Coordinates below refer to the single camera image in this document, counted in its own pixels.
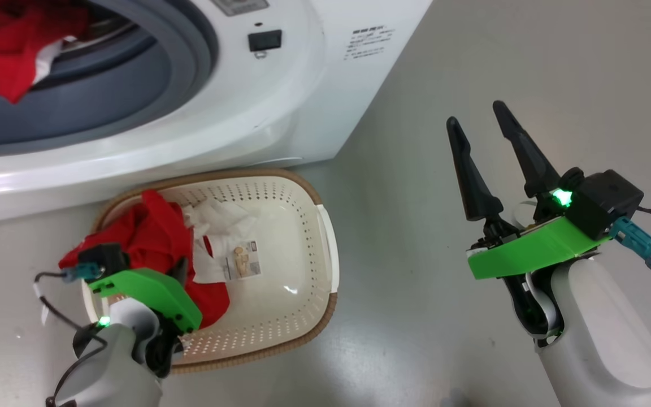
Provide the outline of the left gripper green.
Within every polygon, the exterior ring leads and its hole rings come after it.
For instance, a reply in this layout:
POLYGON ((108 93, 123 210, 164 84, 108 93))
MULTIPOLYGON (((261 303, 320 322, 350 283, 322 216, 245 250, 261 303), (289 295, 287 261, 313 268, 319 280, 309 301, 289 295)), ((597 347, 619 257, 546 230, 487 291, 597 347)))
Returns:
POLYGON ((201 327, 202 313, 184 289, 188 270, 188 258, 181 257, 171 268, 171 276, 150 269, 123 270, 88 286, 101 298, 118 294, 133 298, 173 320, 180 334, 189 334, 201 327))

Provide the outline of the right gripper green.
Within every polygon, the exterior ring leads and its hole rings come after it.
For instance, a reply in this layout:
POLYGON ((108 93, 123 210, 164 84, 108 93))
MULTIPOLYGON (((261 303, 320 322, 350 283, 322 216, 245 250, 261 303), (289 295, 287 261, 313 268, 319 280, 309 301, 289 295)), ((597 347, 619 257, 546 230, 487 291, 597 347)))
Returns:
MULTIPOLYGON (((527 197, 555 190, 560 175, 526 129, 503 101, 493 101, 492 108, 504 138, 514 149, 527 197)), ((569 195, 550 196, 548 203, 557 210, 558 216, 547 222, 526 230, 515 229, 505 222, 500 217, 503 204, 483 180, 458 119, 449 118, 446 129, 465 217, 471 222, 486 221, 485 237, 467 251, 468 267, 476 280, 526 275, 580 257, 607 242, 607 237, 592 240, 561 215, 571 203, 569 195)))

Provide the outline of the red garment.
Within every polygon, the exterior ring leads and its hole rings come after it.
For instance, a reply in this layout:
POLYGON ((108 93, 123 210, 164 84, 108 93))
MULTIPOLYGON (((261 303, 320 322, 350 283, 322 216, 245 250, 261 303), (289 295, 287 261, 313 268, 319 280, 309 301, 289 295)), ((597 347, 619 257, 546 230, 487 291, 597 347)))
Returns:
POLYGON ((18 103, 89 24, 90 11, 74 0, 0 0, 0 96, 18 103))
POLYGON ((181 257, 188 259, 185 290, 202 313, 201 328, 213 325, 227 312, 230 298, 217 255, 224 254, 222 238, 206 235, 209 227, 193 220, 194 210, 168 202, 146 190, 142 202, 127 209, 104 229, 88 235, 58 263, 74 266, 83 250, 103 243, 118 243, 131 266, 165 273, 181 257))

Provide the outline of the cream perforated laundry basket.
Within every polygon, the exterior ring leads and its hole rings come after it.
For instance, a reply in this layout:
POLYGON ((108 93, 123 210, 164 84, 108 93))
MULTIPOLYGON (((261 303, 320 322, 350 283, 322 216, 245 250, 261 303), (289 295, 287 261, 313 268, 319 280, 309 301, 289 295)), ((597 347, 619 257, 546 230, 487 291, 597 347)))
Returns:
MULTIPOLYGON (((230 306, 213 325, 181 337, 183 355, 172 371, 194 373, 248 363, 307 343, 328 324, 337 302, 339 265, 335 233, 320 196, 286 170, 233 170, 160 181, 114 198, 90 234, 142 202, 146 190, 168 202, 195 206, 232 202, 258 217, 262 273, 226 282, 230 306)), ((89 317, 98 322, 128 298, 101 298, 82 281, 89 317)))

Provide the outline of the grey rubber door seal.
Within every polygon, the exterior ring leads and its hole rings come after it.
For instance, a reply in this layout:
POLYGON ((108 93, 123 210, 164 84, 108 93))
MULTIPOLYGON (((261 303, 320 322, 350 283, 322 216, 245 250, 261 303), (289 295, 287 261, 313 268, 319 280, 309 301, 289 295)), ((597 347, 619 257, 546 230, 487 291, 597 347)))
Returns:
POLYGON ((115 136, 206 85, 219 45, 194 0, 74 0, 94 37, 63 51, 16 104, 0 96, 0 157, 115 136))

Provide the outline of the white front-load washing machine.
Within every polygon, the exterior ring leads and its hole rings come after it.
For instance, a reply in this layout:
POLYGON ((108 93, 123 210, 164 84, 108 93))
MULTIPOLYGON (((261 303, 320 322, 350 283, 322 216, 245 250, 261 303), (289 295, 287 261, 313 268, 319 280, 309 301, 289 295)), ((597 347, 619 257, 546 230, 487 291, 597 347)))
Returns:
POLYGON ((103 201, 198 172, 331 159, 354 131, 432 0, 268 0, 227 16, 194 0, 219 53, 187 103, 115 136, 0 157, 0 220, 103 201), (344 61, 352 31, 395 29, 388 50, 344 61), (248 34, 282 30, 282 47, 251 53, 248 34))

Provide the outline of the black door latch socket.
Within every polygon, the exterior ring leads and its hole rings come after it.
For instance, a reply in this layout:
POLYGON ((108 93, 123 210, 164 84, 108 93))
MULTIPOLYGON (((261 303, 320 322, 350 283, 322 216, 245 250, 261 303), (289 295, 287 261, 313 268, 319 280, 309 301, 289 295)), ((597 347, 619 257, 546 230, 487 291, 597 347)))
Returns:
POLYGON ((281 49, 282 30, 271 30, 248 34, 248 46, 251 53, 262 53, 269 50, 281 49))

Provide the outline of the printed paper clothing tag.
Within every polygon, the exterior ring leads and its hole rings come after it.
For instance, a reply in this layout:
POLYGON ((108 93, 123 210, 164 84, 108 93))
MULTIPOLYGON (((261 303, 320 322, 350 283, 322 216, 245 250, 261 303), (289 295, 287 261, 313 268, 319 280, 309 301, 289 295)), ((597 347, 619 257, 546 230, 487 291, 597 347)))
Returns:
POLYGON ((228 252, 224 260, 225 277, 228 281, 243 280, 262 273, 256 240, 243 241, 228 252))

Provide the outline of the black text notice sticker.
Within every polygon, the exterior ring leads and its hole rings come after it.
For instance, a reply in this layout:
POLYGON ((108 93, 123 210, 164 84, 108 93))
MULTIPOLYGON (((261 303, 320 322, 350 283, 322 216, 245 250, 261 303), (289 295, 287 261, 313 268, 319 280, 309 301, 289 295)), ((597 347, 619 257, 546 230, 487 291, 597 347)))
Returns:
POLYGON ((395 36, 395 31, 386 25, 352 31, 342 59, 351 61, 386 52, 395 36))

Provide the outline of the grey warning sticker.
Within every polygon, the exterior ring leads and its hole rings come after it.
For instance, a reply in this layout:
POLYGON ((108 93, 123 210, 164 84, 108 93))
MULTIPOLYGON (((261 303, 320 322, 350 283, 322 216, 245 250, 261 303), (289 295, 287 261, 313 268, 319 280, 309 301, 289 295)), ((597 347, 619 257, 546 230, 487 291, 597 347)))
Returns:
POLYGON ((244 15, 269 8, 268 0, 211 0, 227 16, 244 15))

